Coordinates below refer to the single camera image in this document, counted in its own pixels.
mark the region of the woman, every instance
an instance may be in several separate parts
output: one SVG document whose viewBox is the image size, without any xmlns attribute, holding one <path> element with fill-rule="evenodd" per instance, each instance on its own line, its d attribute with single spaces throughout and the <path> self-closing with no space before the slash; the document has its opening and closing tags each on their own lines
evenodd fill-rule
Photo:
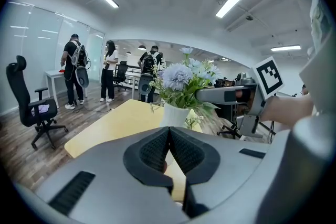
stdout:
<svg viewBox="0 0 336 224">
<path fill-rule="evenodd" d="M 106 88 L 109 91 L 108 102 L 114 100 L 114 88 L 113 88 L 113 71 L 116 69 L 116 63 L 118 63 L 118 51 L 115 49 L 114 42 L 109 40 L 106 42 L 108 46 L 108 52 L 105 55 L 104 68 L 101 73 L 101 92 L 100 102 L 106 99 Z"/>
</svg>

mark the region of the floor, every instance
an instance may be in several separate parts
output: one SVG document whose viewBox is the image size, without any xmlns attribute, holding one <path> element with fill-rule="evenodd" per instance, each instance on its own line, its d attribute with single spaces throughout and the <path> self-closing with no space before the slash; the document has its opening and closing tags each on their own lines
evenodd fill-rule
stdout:
<svg viewBox="0 0 336 224">
<path fill-rule="evenodd" d="M 64 149 L 64 144 L 87 126 L 103 117 L 104 112 L 108 112 L 131 99 L 132 90 L 124 91 L 121 89 L 118 92 L 115 89 L 115 94 L 113 102 L 109 104 L 99 102 L 100 85 L 91 83 L 88 87 L 85 106 L 79 105 L 75 110 L 65 109 L 66 93 L 58 95 L 60 108 L 55 119 L 58 124 L 66 125 L 69 133 L 65 133 L 63 129 L 50 132 L 51 139 L 56 146 L 55 150 L 50 147 L 45 135 L 36 142 L 38 150 L 35 151 L 32 148 L 30 143 L 36 135 L 35 128 L 33 126 L 25 127 L 21 124 L 18 110 L 1 117 L 0 122 L 3 127 L 0 130 L 0 160 L 9 177 L 25 187 L 35 190 L 50 174 L 71 160 Z M 214 113 L 212 119 L 204 119 L 200 125 L 204 133 L 216 135 L 225 123 L 227 124 L 224 119 L 218 118 Z M 265 137 L 259 140 L 254 139 L 257 142 L 264 142 L 265 140 Z"/>
</svg>

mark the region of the vase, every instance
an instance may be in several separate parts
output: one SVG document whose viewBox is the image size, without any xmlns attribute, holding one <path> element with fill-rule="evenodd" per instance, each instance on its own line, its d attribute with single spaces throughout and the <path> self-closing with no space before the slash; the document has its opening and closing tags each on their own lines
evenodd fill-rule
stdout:
<svg viewBox="0 0 336 224">
<path fill-rule="evenodd" d="M 174 126 L 183 127 L 185 119 L 187 118 L 190 109 L 180 109 L 176 108 L 168 103 L 164 104 L 163 107 L 163 117 L 160 122 L 160 127 Z M 171 165 L 174 161 L 174 157 L 170 151 L 168 151 L 166 156 L 167 165 Z"/>
</svg>

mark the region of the white shoe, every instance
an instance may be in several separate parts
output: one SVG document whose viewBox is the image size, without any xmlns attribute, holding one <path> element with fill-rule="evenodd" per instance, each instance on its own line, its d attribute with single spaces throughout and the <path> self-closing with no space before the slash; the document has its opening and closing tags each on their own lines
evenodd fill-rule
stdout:
<svg viewBox="0 0 336 224">
<path fill-rule="evenodd" d="M 75 109 L 75 105 L 74 104 L 66 104 L 65 108 L 66 109 Z"/>
</svg>

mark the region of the white vase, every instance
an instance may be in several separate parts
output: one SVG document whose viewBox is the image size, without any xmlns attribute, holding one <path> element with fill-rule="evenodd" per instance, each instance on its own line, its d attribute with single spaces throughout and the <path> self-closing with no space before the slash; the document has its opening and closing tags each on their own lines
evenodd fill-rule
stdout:
<svg viewBox="0 0 336 224">
<path fill-rule="evenodd" d="M 180 109 L 176 108 L 168 103 L 164 104 L 163 107 L 163 117 L 160 122 L 160 127 L 164 126 L 174 126 L 183 127 L 185 119 L 187 118 L 190 109 Z M 168 151 L 166 156 L 167 165 L 171 165 L 174 161 L 174 157 L 170 151 Z"/>
</svg>

